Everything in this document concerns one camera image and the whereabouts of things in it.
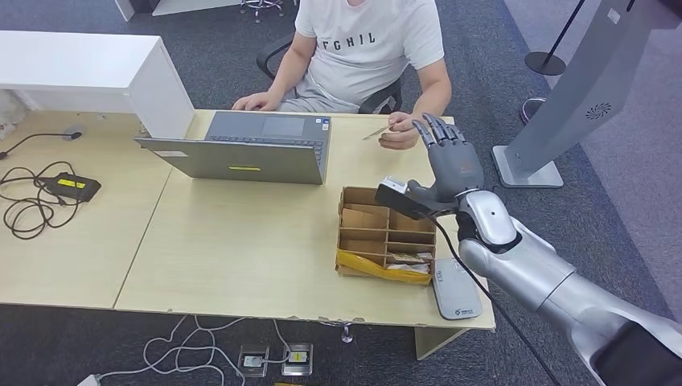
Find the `white cable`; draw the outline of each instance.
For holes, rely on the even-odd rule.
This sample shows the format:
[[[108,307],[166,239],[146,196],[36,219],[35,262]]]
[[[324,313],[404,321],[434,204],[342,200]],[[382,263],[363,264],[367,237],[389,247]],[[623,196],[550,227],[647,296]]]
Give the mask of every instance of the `white cable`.
[[[201,368],[210,368],[210,369],[216,370],[216,371],[218,371],[218,372],[220,373],[220,385],[221,385],[221,386],[224,386],[224,385],[225,385],[225,375],[224,375],[223,371],[220,370],[218,367],[213,366],[213,365],[210,364],[210,363],[213,361],[213,359],[214,359],[214,354],[215,354],[215,352],[218,351],[218,352],[225,358],[225,360],[228,361],[228,363],[229,363],[230,366],[234,369],[234,371],[236,372],[236,374],[241,378],[241,386],[244,386],[244,383],[245,383],[245,381],[246,381],[246,379],[245,379],[245,377],[244,377],[244,374],[243,374],[242,372],[239,371],[239,368],[237,368],[237,366],[234,365],[234,363],[230,360],[230,358],[228,357],[228,355],[225,354],[225,352],[224,352],[222,349],[220,349],[219,347],[216,346],[216,337],[214,336],[213,331],[219,331],[219,330],[223,330],[223,329],[225,329],[225,328],[228,328],[228,327],[234,325],[235,323],[244,320],[245,318],[236,319],[236,320],[234,320],[234,321],[228,323],[228,324],[225,325],[225,326],[213,327],[213,328],[204,328],[204,327],[201,327],[201,325],[199,325],[199,319],[198,319],[196,316],[194,316],[196,328],[195,328],[195,329],[194,329],[194,330],[193,330],[193,331],[192,331],[192,332],[183,340],[183,343],[182,343],[180,346],[171,348],[164,356],[161,357],[161,359],[157,360],[157,361],[154,362],[154,363],[151,363],[151,362],[147,359],[147,354],[146,354],[146,352],[147,352],[147,349],[149,348],[149,345],[150,345],[152,342],[156,342],[156,341],[158,341],[158,340],[162,340],[163,342],[166,342],[166,343],[171,343],[171,342],[173,341],[174,336],[175,336],[175,332],[178,330],[178,328],[180,327],[180,325],[184,322],[184,320],[185,320],[186,318],[187,318],[187,316],[184,315],[184,316],[180,319],[180,321],[178,322],[178,324],[176,324],[175,327],[173,327],[173,330],[170,332],[170,337],[169,337],[168,339],[163,338],[163,337],[158,337],[158,338],[153,338],[153,339],[150,339],[149,341],[147,341],[147,343],[145,344],[144,349],[142,350],[142,357],[143,357],[143,359],[144,359],[144,361],[145,361],[145,364],[147,365],[146,368],[142,368],[142,369],[139,369],[139,370],[128,371],[128,372],[109,372],[109,373],[106,373],[106,374],[97,376],[97,377],[96,377],[96,378],[97,378],[97,381],[99,381],[99,380],[101,380],[101,379],[103,379],[103,378],[105,378],[105,377],[107,377],[107,376],[138,374],[138,373],[141,373],[141,372],[145,372],[145,371],[147,371],[147,370],[154,370],[154,371],[157,372],[158,374],[166,375],[166,374],[171,374],[171,373],[173,373],[173,372],[193,372],[194,370],[199,370],[199,369],[201,369]],[[197,332],[199,332],[199,331],[206,331],[206,332],[208,332],[208,334],[211,336],[212,345],[211,345],[211,346],[206,346],[206,347],[188,347],[188,346],[185,346],[185,345],[187,344],[187,342],[190,340],[190,338],[191,338],[192,336],[194,336],[194,335],[195,335]],[[183,368],[183,367],[180,367],[180,366],[179,366],[179,355],[180,355],[180,352],[181,352],[182,350],[189,350],[189,351],[211,350],[211,357],[209,358],[209,360],[208,360],[205,364],[197,365],[197,366],[184,367],[184,368]],[[161,362],[162,362],[170,353],[172,353],[173,351],[175,351],[175,367],[172,368],[171,370],[161,370],[161,369],[156,368],[156,366],[157,366],[159,363],[161,363]]]
[[[173,348],[171,348],[164,356],[162,356],[161,359],[157,360],[156,362],[152,363],[151,365],[147,366],[146,368],[141,368],[141,369],[139,369],[139,370],[131,370],[131,371],[127,371],[127,372],[108,372],[108,373],[106,373],[106,374],[102,374],[102,375],[96,376],[96,378],[97,378],[97,381],[100,381],[100,380],[102,380],[103,378],[105,378],[105,377],[107,377],[107,376],[123,376],[123,375],[130,375],[130,374],[139,374],[139,373],[141,373],[141,372],[146,372],[147,370],[150,370],[150,369],[152,369],[152,368],[153,368],[155,371],[159,372],[160,374],[171,374],[172,372],[176,372],[177,369],[173,369],[173,370],[170,370],[170,371],[168,371],[168,372],[163,372],[163,371],[161,371],[161,370],[158,370],[158,369],[154,368],[154,366],[156,366],[157,364],[161,363],[161,362],[162,362],[168,355],[170,355],[173,351],[177,351],[177,350],[194,350],[194,351],[199,351],[199,350],[215,350],[215,349],[220,350],[218,347],[212,347],[212,346],[206,346],[206,347],[173,347]],[[219,368],[217,368],[217,367],[215,367],[215,366],[211,366],[211,365],[202,365],[202,366],[193,367],[193,369],[190,370],[190,371],[199,370],[200,368],[213,368],[213,369],[217,370],[217,371],[220,373],[220,377],[221,377],[221,379],[222,379],[221,382],[220,382],[220,384],[224,384],[224,374],[223,374],[223,372],[222,372]]]
[[[263,359],[264,363],[284,363],[287,360],[291,359],[291,347],[289,347],[289,344],[282,338],[281,333],[279,332],[279,326],[277,326],[277,320],[273,319],[273,323],[275,323],[275,331],[277,332],[277,336],[279,337],[279,340],[281,340],[282,343],[284,343],[284,346],[286,347],[286,356],[282,360],[267,360]]]

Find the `yellow sticker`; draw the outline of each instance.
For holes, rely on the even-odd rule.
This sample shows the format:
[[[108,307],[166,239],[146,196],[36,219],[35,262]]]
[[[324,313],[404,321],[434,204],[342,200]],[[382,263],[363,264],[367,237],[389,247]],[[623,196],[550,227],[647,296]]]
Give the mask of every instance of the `yellow sticker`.
[[[305,351],[294,351],[289,358],[290,362],[305,362],[308,360],[308,353]]]
[[[261,171],[258,166],[228,166],[230,170],[241,170],[241,171]]]
[[[85,187],[84,183],[77,183],[75,181],[69,181],[68,179],[61,179],[57,181],[59,185],[64,185],[67,187],[77,187],[79,189],[83,189]]]

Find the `gray shorts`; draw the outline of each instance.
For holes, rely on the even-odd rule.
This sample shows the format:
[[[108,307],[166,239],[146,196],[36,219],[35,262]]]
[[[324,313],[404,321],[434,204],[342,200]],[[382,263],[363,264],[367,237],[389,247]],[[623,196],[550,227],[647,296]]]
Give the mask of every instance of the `gray shorts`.
[[[353,113],[357,114],[358,105],[334,98],[319,87],[306,72],[303,79],[284,95],[284,101],[277,111],[296,113]]]

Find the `man's arm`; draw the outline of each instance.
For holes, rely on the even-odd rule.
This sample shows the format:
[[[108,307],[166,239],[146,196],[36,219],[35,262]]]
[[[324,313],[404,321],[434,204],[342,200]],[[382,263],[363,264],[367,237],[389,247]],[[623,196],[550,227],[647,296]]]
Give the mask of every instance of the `man's arm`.
[[[413,117],[421,119],[423,113],[436,117],[443,114],[452,97],[450,77],[447,75],[446,62],[441,59],[417,71],[421,96],[412,110]]]
[[[281,59],[275,80],[268,91],[245,96],[235,102],[232,109],[276,110],[284,94],[303,78],[316,47],[317,41],[315,38],[307,38],[296,32],[294,34],[294,41]]]
[[[283,97],[287,91],[291,90],[306,73],[316,47],[317,40],[315,38],[307,38],[296,32],[291,47],[281,59],[275,81],[268,92],[274,92]]]
[[[388,116],[388,124],[393,125],[390,133],[384,133],[379,143],[394,150],[406,150],[417,144],[419,137],[412,126],[413,119],[421,119],[423,113],[436,117],[443,114],[452,97],[450,77],[447,74],[446,62],[440,59],[417,70],[421,85],[421,96],[414,104],[412,114],[395,112]]]

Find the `robotic arm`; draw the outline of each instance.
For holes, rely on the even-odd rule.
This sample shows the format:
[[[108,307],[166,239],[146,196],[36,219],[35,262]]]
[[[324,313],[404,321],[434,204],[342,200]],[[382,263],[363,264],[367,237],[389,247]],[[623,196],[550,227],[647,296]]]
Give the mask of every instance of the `robotic arm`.
[[[384,181],[376,200],[413,219],[455,215],[459,255],[523,307],[560,330],[605,386],[682,384],[682,326],[631,305],[587,281],[547,241],[509,216],[482,190],[474,147],[454,125],[424,115],[413,124],[428,150],[435,182]]]

